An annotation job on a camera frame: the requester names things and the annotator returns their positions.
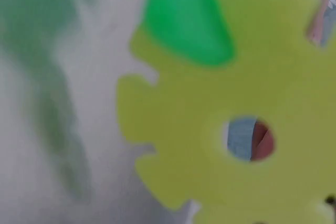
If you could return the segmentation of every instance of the gear-shaped toy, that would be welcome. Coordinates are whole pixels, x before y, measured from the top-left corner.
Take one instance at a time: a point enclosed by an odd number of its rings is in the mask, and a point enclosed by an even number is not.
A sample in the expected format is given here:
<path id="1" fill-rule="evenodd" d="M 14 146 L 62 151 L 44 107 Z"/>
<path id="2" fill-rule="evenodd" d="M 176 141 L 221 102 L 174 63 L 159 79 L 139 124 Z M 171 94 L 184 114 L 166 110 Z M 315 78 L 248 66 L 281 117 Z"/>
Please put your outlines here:
<path id="1" fill-rule="evenodd" d="M 137 171 L 171 209 L 200 202 L 197 224 L 332 224 L 336 38 L 322 49 L 305 36 L 319 0 L 217 1 L 236 53 L 224 66 L 174 57 L 145 26 L 133 37 L 137 58 L 160 74 L 156 84 L 135 74 L 118 84 L 123 135 L 156 148 Z M 270 125 L 267 160 L 223 148 L 223 123 L 242 115 Z"/>

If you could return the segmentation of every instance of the yellow foam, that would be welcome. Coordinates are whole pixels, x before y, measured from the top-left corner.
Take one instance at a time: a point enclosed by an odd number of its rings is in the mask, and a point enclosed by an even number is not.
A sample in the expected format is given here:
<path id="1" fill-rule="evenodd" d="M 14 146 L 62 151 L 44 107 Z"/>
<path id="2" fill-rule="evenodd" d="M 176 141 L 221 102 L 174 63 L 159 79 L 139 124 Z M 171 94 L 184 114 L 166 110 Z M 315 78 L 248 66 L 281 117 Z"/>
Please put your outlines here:
<path id="1" fill-rule="evenodd" d="M 165 206 L 202 204 L 196 224 L 332 224 L 324 204 L 336 193 L 336 39 L 326 49 L 306 39 L 319 0 L 218 0 L 235 40 L 230 64 L 206 68 L 172 57 L 140 27 L 136 57 L 156 69 L 118 84 L 121 131 L 157 151 L 138 159 L 144 183 Z M 276 138 L 263 162 L 233 158 L 222 126 L 257 115 Z"/>

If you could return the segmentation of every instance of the gear tooth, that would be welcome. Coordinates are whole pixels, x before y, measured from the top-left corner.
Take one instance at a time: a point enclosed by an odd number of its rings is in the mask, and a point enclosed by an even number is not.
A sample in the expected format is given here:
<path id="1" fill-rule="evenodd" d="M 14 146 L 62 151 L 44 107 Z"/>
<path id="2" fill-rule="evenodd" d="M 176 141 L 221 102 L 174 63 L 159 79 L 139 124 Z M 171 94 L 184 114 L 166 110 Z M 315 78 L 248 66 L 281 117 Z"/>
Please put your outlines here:
<path id="1" fill-rule="evenodd" d="M 153 88 L 138 75 L 122 77 L 117 85 L 117 115 L 121 132 L 133 143 L 146 143 L 149 134 L 151 110 L 148 96 Z"/>
<path id="2" fill-rule="evenodd" d="M 178 210 L 189 200 L 179 182 L 169 177 L 167 170 L 163 169 L 158 156 L 141 157 L 135 166 L 143 182 L 165 207 Z"/>
<path id="3" fill-rule="evenodd" d="M 170 72 L 171 69 L 180 66 L 179 61 L 173 57 L 174 54 L 152 38 L 144 25 L 133 34 L 130 47 L 136 58 L 145 61 L 159 72 L 166 72 L 166 70 Z"/>

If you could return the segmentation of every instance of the green plastic object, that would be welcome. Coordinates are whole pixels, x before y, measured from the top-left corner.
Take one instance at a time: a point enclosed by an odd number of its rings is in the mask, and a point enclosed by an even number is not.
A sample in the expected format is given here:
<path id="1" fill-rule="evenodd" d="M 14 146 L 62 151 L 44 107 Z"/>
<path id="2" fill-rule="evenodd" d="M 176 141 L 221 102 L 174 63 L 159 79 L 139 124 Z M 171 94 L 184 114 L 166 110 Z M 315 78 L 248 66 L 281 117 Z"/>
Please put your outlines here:
<path id="1" fill-rule="evenodd" d="M 216 0 L 148 0 L 144 17 L 151 35 L 183 58 L 220 65 L 233 57 Z"/>

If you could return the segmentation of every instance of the yellow foam gear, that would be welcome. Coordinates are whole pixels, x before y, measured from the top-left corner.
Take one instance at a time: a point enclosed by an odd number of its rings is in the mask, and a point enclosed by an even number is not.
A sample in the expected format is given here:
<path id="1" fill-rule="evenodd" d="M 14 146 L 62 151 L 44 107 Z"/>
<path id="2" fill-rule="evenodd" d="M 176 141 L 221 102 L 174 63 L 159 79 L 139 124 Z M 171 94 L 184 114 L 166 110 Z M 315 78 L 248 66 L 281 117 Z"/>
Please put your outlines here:
<path id="1" fill-rule="evenodd" d="M 196 224 L 332 224 L 324 203 L 336 193 L 336 37 L 327 48 L 306 38 L 319 0 L 218 0 L 235 40 L 231 63 L 209 68 L 173 57 L 140 27 L 137 58 L 156 84 L 122 77 L 120 127 L 156 154 L 136 169 L 165 206 L 202 204 Z M 225 122 L 257 115 L 271 127 L 274 155 L 243 162 L 222 145 Z"/>

